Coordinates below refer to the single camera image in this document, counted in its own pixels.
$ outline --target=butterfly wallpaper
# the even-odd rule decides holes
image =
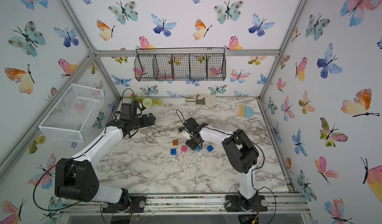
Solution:
[[[267,77],[274,140],[316,223],[380,222],[381,4],[310,0]]]

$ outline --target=white marble surface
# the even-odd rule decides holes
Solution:
[[[188,149],[181,152],[186,139],[178,132],[181,122],[179,109],[185,119],[193,117],[199,124],[206,122],[227,131],[242,129],[265,153],[263,168],[254,172],[258,188],[269,187],[274,192],[287,192],[275,150],[262,116],[246,119],[238,116],[240,105],[248,105],[260,112],[255,98],[217,98],[212,107],[184,105],[183,98],[163,98],[161,107],[144,110],[157,118],[155,125],[142,128],[132,138],[125,137],[114,145],[96,168],[100,182],[126,188],[129,193],[195,193],[237,192],[238,175],[230,165],[222,145],[204,142],[198,153]],[[179,140],[178,146],[172,141]],[[212,145],[214,150],[206,149]],[[170,149],[176,148],[176,156]]]

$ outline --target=pink butterfly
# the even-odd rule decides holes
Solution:
[[[231,82],[239,81],[239,83],[245,82],[244,78],[247,78],[251,73],[242,73],[243,71],[240,70],[240,73],[238,73],[236,70],[232,70],[231,75],[233,76],[230,80]]]
[[[326,179],[326,185],[328,186],[329,184],[331,185],[331,183],[329,183],[326,177],[338,177],[338,173],[331,169],[326,171],[326,158],[323,156],[320,157],[320,161],[316,160],[315,163],[316,163],[318,172]]]
[[[281,91],[281,93],[283,93],[283,88],[287,85],[287,82],[284,82],[283,84],[281,84],[281,78],[279,78],[279,82],[276,83],[276,87],[278,90]]]
[[[9,217],[0,221],[0,224],[17,224],[21,221],[21,208],[24,205],[24,199],[21,201],[20,208],[15,207],[10,201],[4,201],[2,203],[3,212],[12,213]]]
[[[55,165],[57,162],[57,159],[56,157],[54,156],[54,153],[50,155],[49,159],[48,159],[48,162],[47,162],[47,165],[46,165],[46,169],[44,169],[41,165],[40,165],[40,168],[38,169],[42,169],[42,172],[37,174],[36,176],[34,176],[33,178],[31,178],[28,183],[31,183],[33,184],[33,186],[37,186],[39,185],[40,183],[37,183],[37,181],[41,178],[41,176],[47,171],[49,170],[51,167],[53,167],[53,165]],[[50,188],[53,183],[52,183],[52,177],[54,175],[54,171],[55,171],[55,168],[52,168],[51,170],[48,171],[47,174],[44,175],[44,177],[42,178],[42,180],[40,181],[41,182],[41,186],[42,188]]]

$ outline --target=blue block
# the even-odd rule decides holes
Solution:
[[[213,147],[210,145],[207,147],[208,152],[211,152],[213,150]]]

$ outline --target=hanging wire basket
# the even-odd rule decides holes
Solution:
[[[225,48],[136,49],[138,81],[223,81]]]

